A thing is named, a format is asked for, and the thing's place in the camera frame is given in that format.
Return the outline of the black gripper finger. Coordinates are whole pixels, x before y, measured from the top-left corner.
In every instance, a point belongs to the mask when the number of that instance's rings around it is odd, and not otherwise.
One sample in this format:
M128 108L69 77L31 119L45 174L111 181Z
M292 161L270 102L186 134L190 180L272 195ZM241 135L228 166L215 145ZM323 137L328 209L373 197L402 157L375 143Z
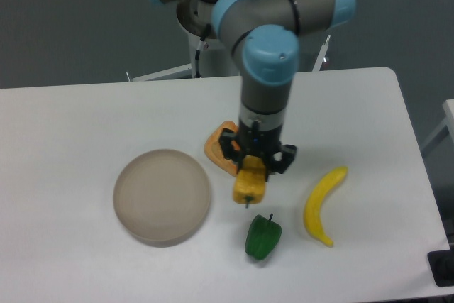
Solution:
M218 141L223 158L231 161L235 166L233 174L237 175L243 168L243 160L245 158L245 152L238 144L238 134L231 129L223 128Z
M270 175L275 173L284 174L287 168L293 163L297 155L297 147L295 145L279 145L276 150L273 150L266 157L267 175L266 181Z

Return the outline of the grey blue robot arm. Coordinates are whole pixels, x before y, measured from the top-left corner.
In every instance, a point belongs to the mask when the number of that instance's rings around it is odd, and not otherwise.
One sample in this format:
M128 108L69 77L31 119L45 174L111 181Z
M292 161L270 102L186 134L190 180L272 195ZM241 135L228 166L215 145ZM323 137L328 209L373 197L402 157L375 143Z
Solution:
M206 142L209 159L237 175L249 157L264 173L283 173L297 148L281 143L292 80L299 66L299 37L348 22L356 0L151 0L197 4L199 39L222 43L241 74L237 123L223 124Z

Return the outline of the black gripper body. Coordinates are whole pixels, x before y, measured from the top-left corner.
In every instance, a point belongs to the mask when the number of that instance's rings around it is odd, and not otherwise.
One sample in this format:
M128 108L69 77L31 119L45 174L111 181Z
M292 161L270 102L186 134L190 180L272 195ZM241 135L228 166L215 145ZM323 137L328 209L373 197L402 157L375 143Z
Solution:
M263 131L259 126L253 128L239 121L237 144L240 146L240 160L238 166L245 167L245 157L251 155L260 158L268 172L281 172L282 162L276 161L274 154L281 152L280 136L282 125L275 129Z

